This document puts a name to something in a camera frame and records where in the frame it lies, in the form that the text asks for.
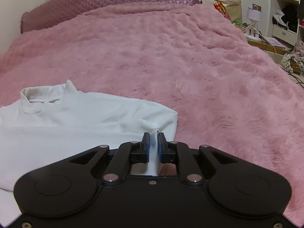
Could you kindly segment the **white turtleneck shirt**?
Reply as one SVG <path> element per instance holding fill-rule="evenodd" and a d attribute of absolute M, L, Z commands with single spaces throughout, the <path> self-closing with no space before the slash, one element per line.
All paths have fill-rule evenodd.
<path fill-rule="evenodd" d="M 143 134 L 175 137 L 176 111 L 147 100 L 84 93 L 68 80 L 21 90 L 1 107 L 1 188 L 12 190 L 27 172 L 98 145 L 118 148 Z"/>

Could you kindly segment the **pink fluffy blanket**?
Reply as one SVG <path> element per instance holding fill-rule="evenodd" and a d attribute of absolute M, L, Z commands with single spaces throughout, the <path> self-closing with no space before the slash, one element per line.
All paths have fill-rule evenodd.
<path fill-rule="evenodd" d="M 176 138 L 285 176 L 303 224 L 303 88 L 211 5 L 133 3 L 20 35 L 1 55 L 1 105 L 71 80 L 178 112 Z"/>

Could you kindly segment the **dried flower bouquet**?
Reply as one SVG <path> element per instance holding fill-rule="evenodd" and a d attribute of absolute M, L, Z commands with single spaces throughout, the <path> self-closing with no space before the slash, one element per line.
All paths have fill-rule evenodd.
<path fill-rule="evenodd" d="M 303 57 L 297 54 L 285 54 L 281 60 L 281 66 L 289 74 L 303 74 Z"/>

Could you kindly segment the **red snack bag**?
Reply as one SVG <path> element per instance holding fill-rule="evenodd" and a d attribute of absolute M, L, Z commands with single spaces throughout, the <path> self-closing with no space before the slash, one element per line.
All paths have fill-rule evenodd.
<path fill-rule="evenodd" d="M 226 19 L 228 19 L 229 21 L 231 20 L 226 7 L 222 4 L 222 2 L 215 2 L 214 4 L 214 8 L 219 11 Z"/>

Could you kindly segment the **white table lamp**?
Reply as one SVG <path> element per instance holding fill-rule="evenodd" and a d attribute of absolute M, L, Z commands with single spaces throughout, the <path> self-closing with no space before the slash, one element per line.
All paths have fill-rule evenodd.
<path fill-rule="evenodd" d="M 248 34 L 247 37 L 249 39 L 253 39 L 255 37 L 255 31 L 257 23 L 262 19 L 262 12 L 256 8 L 248 8 L 246 17 L 250 20 L 250 25 L 248 25 Z"/>

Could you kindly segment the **white shelf unit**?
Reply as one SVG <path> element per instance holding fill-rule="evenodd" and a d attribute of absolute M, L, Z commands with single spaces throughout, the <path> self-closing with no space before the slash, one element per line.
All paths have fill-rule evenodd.
<path fill-rule="evenodd" d="M 298 10 L 303 0 L 271 0 L 271 36 L 283 44 L 295 46 L 303 40 L 303 19 Z"/>

